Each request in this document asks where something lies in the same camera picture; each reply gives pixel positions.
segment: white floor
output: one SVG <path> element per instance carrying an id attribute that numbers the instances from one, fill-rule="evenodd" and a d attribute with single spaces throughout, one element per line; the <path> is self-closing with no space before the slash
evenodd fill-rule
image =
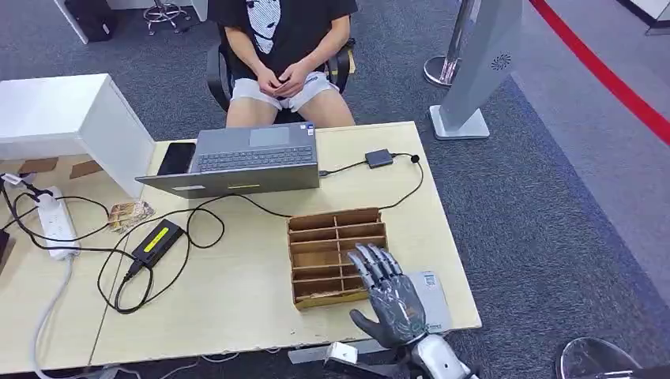
<path id="1" fill-rule="evenodd" d="M 670 36 L 614 0 L 552 0 L 570 28 L 670 118 Z M 525 2 L 513 78 L 670 304 L 670 147 L 632 115 Z"/>

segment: cardboard compartment box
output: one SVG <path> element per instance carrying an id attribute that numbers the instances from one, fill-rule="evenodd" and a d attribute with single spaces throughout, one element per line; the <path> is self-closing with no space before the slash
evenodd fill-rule
<path id="1" fill-rule="evenodd" d="M 288 220 L 293 302 L 299 310 L 367 298 L 347 257 L 357 242 L 387 247 L 377 208 L 297 216 Z"/>

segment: black device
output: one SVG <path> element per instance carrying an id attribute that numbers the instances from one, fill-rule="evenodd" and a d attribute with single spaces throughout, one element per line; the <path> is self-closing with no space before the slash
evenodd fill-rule
<path id="1" fill-rule="evenodd" d="M 106 0 L 66 0 L 65 7 L 89 42 L 111 39 L 119 22 Z"/>
<path id="2" fill-rule="evenodd" d="M 184 230 L 179 225 L 169 220 L 160 221 L 144 241 L 133 250 L 133 256 L 137 260 L 128 269 L 126 278 L 135 276 L 142 267 L 152 268 L 183 234 Z"/>
<path id="3" fill-rule="evenodd" d="M 377 150 L 376 152 L 369 152 L 365 155 L 365 161 L 370 168 L 377 168 L 393 163 L 393 156 L 388 149 Z"/>
<path id="4" fill-rule="evenodd" d="M 190 161 L 195 153 L 193 142 L 172 142 L 165 152 L 163 162 L 158 169 L 158 176 L 186 174 L 189 170 Z"/>
<path id="5" fill-rule="evenodd" d="M 0 231 L 0 262 L 2 262 L 2 256 L 5 255 L 5 249 L 9 245 L 9 233 L 6 231 Z"/>

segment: white power strip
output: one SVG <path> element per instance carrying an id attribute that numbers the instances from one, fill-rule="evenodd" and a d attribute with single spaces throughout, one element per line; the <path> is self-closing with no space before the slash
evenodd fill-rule
<path id="1" fill-rule="evenodd" d="M 72 219 L 70 218 L 70 213 L 67 211 L 65 201 L 55 200 L 55 197 L 62 196 L 60 189 L 49 187 L 47 190 L 50 190 L 54 196 L 51 197 L 48 194 L 40 195 L 38 197 L 40 202 L 35 203 L 35 205 L 37 205 L 37 212 L 40 214 L 40 222 L 42 223 L 44 236 L 55 239 L 75 239 L 77 233 L 74 231 Z M 70 254 L 78 253 L 77 250 L 68 248 L 79 247 L 79 242 L 56 242 L 49 241 L 48 239 L 45 241 L 49 247 L 65 247 L 65 249 L 49 250 L 49 254 L 55 260 L 60 261 Z"/>

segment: red floor stripe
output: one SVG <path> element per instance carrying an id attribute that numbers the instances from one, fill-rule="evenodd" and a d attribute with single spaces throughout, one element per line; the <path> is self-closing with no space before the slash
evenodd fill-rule
<path id="1" fill-rule="evenodd" d="M 628 108 L 644 122 L 663 142 L 670 145 L 670 122 L 656 112 L 642 97 L 619 79 L 567 26 L 545 0 L 530 0 L 537 12 L 554 29 L 554 32 L 577 55 L 584 66 Z"/>

